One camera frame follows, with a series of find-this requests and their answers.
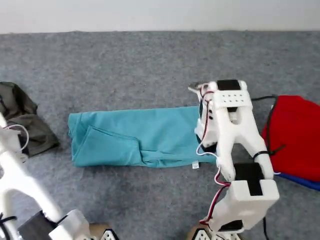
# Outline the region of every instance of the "olive green cloth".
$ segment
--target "olive green cloth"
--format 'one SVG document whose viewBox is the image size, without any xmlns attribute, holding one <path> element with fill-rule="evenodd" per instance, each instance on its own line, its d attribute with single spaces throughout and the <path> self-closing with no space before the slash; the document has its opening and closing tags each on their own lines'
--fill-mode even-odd
<svg viewBox="0 0 320 240">
<path fill-rule="evenodd" d="M 0 112 L 8 125 L 23 125 L 29 133 L 29 156 L 42 153 L 59 144 L 57 137 L 37 115 L 37 105 L 13 82 L 0 82 Z"/>
</svg>

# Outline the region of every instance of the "teal shirt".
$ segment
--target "teal shirt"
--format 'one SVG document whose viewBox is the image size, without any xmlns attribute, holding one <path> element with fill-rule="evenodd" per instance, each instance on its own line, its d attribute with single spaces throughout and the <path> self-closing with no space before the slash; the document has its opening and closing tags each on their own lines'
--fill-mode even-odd
<svg viewBox="0 0 320 240">
<path fill-rule="evenodd" d="M 77 167 L 215 163 L 212 155 L 196 154 L 198 117 L 197 106 L 71 113 L 72 160 Z"/>
</svg>

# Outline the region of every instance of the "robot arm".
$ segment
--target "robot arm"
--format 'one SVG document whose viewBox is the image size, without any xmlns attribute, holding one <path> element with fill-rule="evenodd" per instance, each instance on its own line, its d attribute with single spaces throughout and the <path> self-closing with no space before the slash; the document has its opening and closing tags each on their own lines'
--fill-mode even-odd
<svg viewBox="0 0 320 240">
<path fill-rule="evenodd" d="M 189 89 L 200 101 L 195 133 L 201 147 L 205 152 L 216 150 L 216 164 L 230 182 L 225 197 L 214 206 L 208 225 L 214 233 L 234 234 L 251 229 L 279 199 L 279 192 L 247 85 L 244 81 L 220 80 Z M 243 145 L 254 161 L 234 164 L 234 144 Z"/>
<path fill-rule="evenodd" d="M 0 179 L 0 212 L 2 219 L 12 217 L 11 193 L 16 190 L 33 198 L 42 211 L 22 226 L 15 219 L 3 222 L 0 239 L 5 240 L 97 240 L 90 235 L 89 223 L 79 210 L 63 215 L 46 189 L 24 168 L 20 159 L 19 131 L 10 129 L 0 113 L 0 165 L 4 171 Z M 106 230 L 103 240 L 117 239 Z"/>
</svg>

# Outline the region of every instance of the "red cloth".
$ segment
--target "red cloth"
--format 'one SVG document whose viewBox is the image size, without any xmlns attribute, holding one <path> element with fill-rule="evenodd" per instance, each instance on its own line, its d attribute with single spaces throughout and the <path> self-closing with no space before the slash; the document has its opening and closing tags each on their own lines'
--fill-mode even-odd
<svg viewBox="0 0 320 240">
<path fill-rule="evenodd" d="M 270 150 L 285 145 L 270 157 L 274 171 L 319 182 L 320 106 L 300 96 L 281 95 L 269 129 Z"/>
</svg>

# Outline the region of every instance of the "white wall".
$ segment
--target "white wall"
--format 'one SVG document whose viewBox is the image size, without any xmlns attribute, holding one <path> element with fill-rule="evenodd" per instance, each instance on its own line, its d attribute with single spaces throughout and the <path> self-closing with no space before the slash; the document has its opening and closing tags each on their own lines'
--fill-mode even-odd
<svg viewBox="0 0 320 240">
<path fill-rule="evenodd" d="M 0 33 L 320 30 L 320 0 L 0 0 Z"/>
</svg>

